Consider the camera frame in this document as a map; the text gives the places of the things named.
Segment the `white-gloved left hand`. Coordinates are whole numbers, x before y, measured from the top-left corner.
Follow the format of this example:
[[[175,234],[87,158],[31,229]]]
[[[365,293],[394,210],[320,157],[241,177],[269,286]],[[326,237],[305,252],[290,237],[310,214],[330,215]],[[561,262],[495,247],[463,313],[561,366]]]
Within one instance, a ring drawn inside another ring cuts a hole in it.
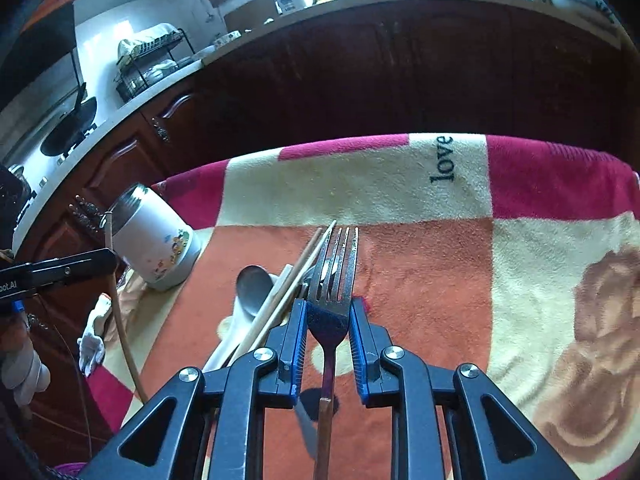
[[[36,393],[46,391],[50,370],[43,364],[30,339],[24,311],[1,319],[1,385],[19,408],[29,406]]]

